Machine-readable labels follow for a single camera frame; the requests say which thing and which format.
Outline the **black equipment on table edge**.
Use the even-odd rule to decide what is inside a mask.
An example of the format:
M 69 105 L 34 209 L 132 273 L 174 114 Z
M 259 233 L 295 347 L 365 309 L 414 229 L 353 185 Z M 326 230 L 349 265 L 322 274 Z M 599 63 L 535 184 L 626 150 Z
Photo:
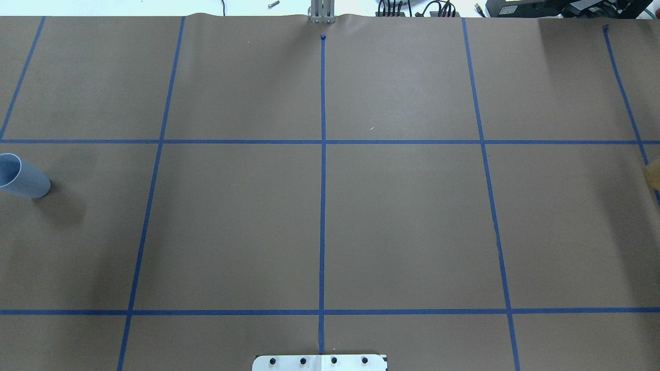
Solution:
M 491 18 L 636 19 L 652 1 L 486 1 Z

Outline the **metal mounting plate with bolts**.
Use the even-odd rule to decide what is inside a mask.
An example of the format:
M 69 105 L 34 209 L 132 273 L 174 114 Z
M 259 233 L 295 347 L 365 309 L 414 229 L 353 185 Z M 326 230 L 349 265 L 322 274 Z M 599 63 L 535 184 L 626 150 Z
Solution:
M 252 370 L 388 370 L 386 355 L 263 355 Z

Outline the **light blue plastic cup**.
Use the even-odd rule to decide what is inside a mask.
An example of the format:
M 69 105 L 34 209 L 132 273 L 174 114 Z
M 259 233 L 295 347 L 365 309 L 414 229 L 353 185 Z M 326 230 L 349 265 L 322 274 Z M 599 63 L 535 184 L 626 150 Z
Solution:
M 39 199 L 50 192 L 51 182 L 23 158 L 4 153 L 1 155 L 1 190 L 19 197 Z

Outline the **tan object at right edge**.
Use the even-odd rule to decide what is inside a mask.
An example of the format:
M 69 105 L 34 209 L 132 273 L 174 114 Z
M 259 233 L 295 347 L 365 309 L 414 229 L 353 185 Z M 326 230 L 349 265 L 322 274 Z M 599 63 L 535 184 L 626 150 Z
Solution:
M 651 161 L 644 167 L 643 175 L 646 184 L 653 190 L 660 191 L 660 159 Z

